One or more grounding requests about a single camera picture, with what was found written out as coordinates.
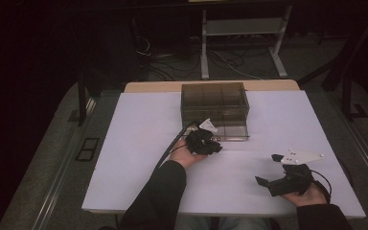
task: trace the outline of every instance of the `white table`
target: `white table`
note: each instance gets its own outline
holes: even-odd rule
[[[294,149],[325,154],[324,160],[311,162],[309,167],[330,180],[332,203],[347,218],[365,217],[305,92],[248,91],[246,95],[250,104],[249,140],[222,142],[220,153],[187,171],[179,213],[252,217],[294,214],[295,207],[272,197],[255,180],[256,175],[270,181],[282,178],[282,166],[271,161],[270,155]],[[122,94],[82,209],[123,213],[180,129],[179,92]]]

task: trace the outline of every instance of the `black cable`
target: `black cable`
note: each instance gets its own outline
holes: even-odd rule
[[[153,66],[151,66],[151,65],[149,65],[148,66],[148,68],[150,69],[150,70],[152,70],[153,72],[156,72],[156,71],[159,71],[159,72],[161,72],[161,73],[163,73],[163,74],[165,74],[165,75],[167,75],[172,81],[175,81],[175,79],[173,78],[173,76],[172,75],[170,75],[169,73],[167,73],[166,71],[164,71],[164,70],[161,70],[161,69],[159,69],[159,68],[155,68],[155,67],[153,67]]]
[[[319,173],[319,172],[317,172],[317,171],[314,171],[314,170],[310,170],[311,172],[313,172],[313,173],[317,173],[317,174],[319,174],[320,176],[322,176],[322,178],[324,178],[325,179],[325,181],[327,181],[327,183],[328,183],[328,186],[330,186],[330,197],[331,197],[331,195],[332,195],[332,193],[333,193],[333,187],[331,186],[331,183],[330,183],[330,181],[323,175],[323,174],[321,174],[321,173]]]
[[[153,173],[154,174],[156,172],[156,170],[158,170],[158,168],[160,168],[161,164],[163,164],[164,160],[166,160],[166,158],[170,155],[170,153],[172,152],[171,149],[172,147],[178,142],[178,140],[181,138],[181,136],[185,133],[185,131],[187,130],[187,128],[189,127],[185,126],[183,127],[183,129],[181,129],[181,131],[177,134],[177,136],[174,138],[174,140],[172,140],[172,143],[167,147],[166,151],[164,151],[163,155],[161,156],[160,160],[157,162],[156,166],[154,167]]]
[[[171,150],[171,151],[170,151],[170,153],[172,153],[172,152],[174,152],[175,150],[178,150],[178,149],[180,149],[180,148],[186,147],[186,146],[187,146],[187,145],[182,145],[182,146],[180,146],[180,147],[177,147],[177,148],[175,148],[175,149]]]

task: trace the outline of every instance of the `person's lap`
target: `person's lap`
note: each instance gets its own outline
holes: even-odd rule
[[[178,216],[175,222],[175,230],[209,230],[211,218]],[[219,218],[218,230],[270,230],[268,218]]]

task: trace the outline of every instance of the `transparent box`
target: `transparent box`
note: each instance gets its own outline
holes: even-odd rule
[[[211,119],[218,129],[216,141],[245,141],[249,138],[246,119],[249,103],[242,83],[183,84],[181,119],[183,126]]]

